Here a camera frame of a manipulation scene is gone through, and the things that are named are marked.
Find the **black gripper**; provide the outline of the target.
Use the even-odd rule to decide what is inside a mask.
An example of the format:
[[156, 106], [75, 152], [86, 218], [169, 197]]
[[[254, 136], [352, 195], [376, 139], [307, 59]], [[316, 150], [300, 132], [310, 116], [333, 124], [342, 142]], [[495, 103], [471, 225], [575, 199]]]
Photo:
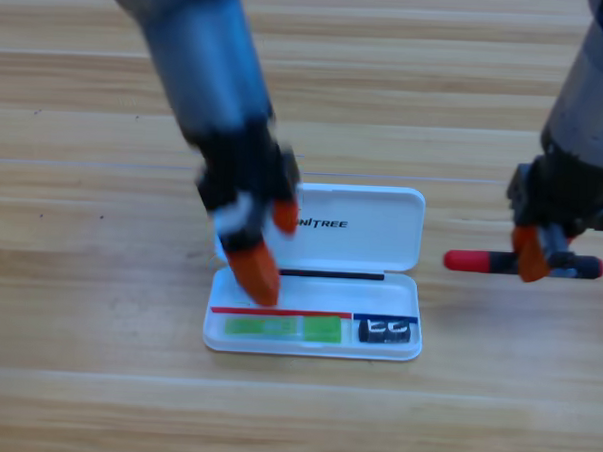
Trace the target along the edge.
[[228, 253], [231, 271], [256, 304], [274, 307], [280, 294], [279, 270], [262, 230], [267, 218], [290, 235], [299, 224], [300, 173], [294, 153], [278, 145], [265, 119], [200, 137], [197, 147], [205, 161], [198, 192]]
[[561, 155], [519, 164], [506, 189], [514, 229], [513, 251], [523, 282], [576, 264], [571, 242], [603, 231], [603, 168]]

